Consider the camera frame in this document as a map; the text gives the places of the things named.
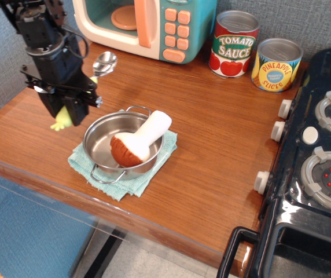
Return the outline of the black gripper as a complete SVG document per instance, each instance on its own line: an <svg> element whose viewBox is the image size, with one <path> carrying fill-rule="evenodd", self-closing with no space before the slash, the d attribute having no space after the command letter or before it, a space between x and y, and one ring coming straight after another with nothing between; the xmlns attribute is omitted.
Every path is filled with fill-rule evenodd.
<svg viewBox="0 0 331 278"><path fill-rule="evenodd" d="M34 64L24 66L28 86L53 118L65 105L74 126L79 126L89 114L89 105L99 107L96 84L82 72L83 56L75 33L58 34L55 43L41 43L26 47Z"/></svg>

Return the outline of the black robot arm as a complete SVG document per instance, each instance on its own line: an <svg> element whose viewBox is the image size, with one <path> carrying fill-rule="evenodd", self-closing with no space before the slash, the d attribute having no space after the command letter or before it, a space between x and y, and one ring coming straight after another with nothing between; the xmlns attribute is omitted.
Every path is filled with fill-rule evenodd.
<svg viewBox="0 0 331 278"><path fill-rule="evenodd" d="M62 1L0 1L0 9L26 44L33 64L20 71L54 118L66 109L74 126L99 107L96 84L82 71L77 33L64 25Z"/></svg>

